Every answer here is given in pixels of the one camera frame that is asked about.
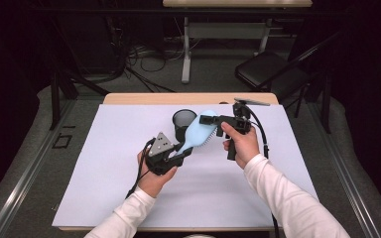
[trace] hand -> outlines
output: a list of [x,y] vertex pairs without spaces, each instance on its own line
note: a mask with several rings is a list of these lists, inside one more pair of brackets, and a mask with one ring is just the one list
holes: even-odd
[[[236,163],[241,169],[244,169],[252,158],[260,154],[258,137],[256,136],[254,127],[250,128],[250,131],[245,135],[234,130],[234,128],[226,122],[221,123],[221,129],[233,139],[234,147],[236,148]],[[230,141],[223,142],[223,145],[224,150],[228,151]]]
[[[141,162],[141,157],[142,152],[140,152],[137,156],[138,165]],[[173,167],[164,175],[157,176],[156,174],[149,172],[147,164],[144,161],[142,164],[142,170],[140,174],[141,179],[138,181],[138,186],[141,187],[141,189],[143,189],[147,194],[156,198],[162,190],[163,185],[166,184],[166,182],[168,182],[175,175],[177,170],[177,167]]]

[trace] white sleeve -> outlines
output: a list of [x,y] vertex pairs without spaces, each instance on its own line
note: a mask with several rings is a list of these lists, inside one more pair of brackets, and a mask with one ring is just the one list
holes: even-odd
[[254,157],[244,173],[283,225],[286,237],[349,237],[317,199],[289,181],[262,155]]
[[122,205],[101,224],[94,227],[86,238],[133,237],[137,227],[147,217],[156,199],[137,186]]

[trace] white paper sheet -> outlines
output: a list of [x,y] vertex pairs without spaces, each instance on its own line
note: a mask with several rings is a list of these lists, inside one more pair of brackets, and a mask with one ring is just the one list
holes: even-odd
[[[273,165],[317,197],[283,107],[250,107],[265,130]],[[100,105],[53,226],[94,227],[109,216],[135,181],[136,155],[145,143],[159,132],[177,143],[172,116],[185,108],[196,114],[211,109],[217,115],[233,116],[231,105],[219,104]],[[257,134],[262,144],[259,130]],[[273,226],[270,209],[249,187],[243,171],[226,159],[224,140],[214,135],[203,147],[193,149],[141,227]]]

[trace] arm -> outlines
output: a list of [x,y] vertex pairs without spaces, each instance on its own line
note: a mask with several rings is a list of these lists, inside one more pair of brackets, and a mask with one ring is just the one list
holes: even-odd
[[221,127],[234,140],[237,165],[283,225],[287,237],[349,237],[323,205],[260,155],[254,128],[241,135],[228,124],[223,123]]
[[[141,155],[142,153],[137,156],[138,164]],[[148,172],[147,165],[144,162],[141,179],[135,191],[108,218],[94,227],[85,237],[133,237],[137,227],[151,211],[163,185],[175,175],[177,169],[177,167],[173,167],[165,175],[157,176]]]

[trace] person's left hand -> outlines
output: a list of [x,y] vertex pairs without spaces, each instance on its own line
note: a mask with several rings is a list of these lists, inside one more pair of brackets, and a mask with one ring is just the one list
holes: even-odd
[[[137,156],[138,165],[141,161],[142,152],[140,152]],[[143,189],[147,194],[156,198],[157,195],[163,188],[163,185],[166,184],[176,173],[178,170],[177,167],[171,168],[168,172],[166,172],[162,176],[157,176],[152,172],[148,172],[148,167],[145,161],[142,164],[141,170],[141,179],[138,181],[138,186]]]

